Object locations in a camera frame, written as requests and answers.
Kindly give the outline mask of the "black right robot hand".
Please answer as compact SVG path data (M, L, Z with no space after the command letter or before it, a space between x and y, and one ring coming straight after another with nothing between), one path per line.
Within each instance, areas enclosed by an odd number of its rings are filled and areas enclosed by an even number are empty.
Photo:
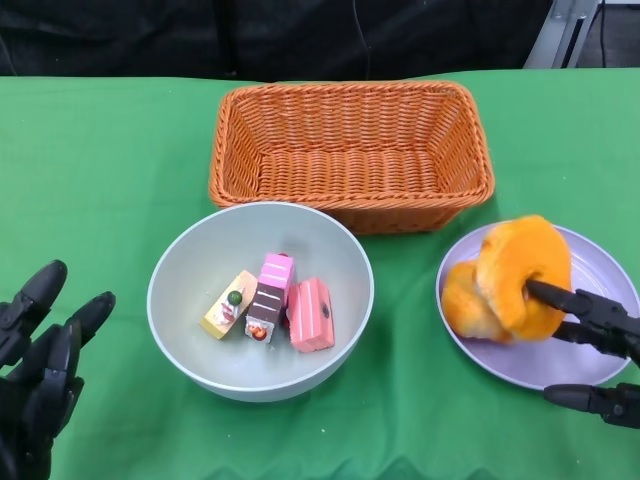
M526 282L530 296L577 318L563 321L555 339L588 344L604 355L639 362L639 320L611 299L586 290L573 292L538 280ZM557 406L597 414L611 425L639 427L639 387L619 383L611 388L585 384L556 384L543 389L544 399Z

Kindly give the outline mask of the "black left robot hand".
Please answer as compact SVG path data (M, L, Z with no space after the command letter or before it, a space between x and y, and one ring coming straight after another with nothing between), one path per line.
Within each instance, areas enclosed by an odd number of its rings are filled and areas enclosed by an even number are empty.
M67 278L53 260L1 304L1 477L47 479L55 438L68 424L84 387L80 351L112 313L116 297L101 293L62 325L31 335L49 314Z

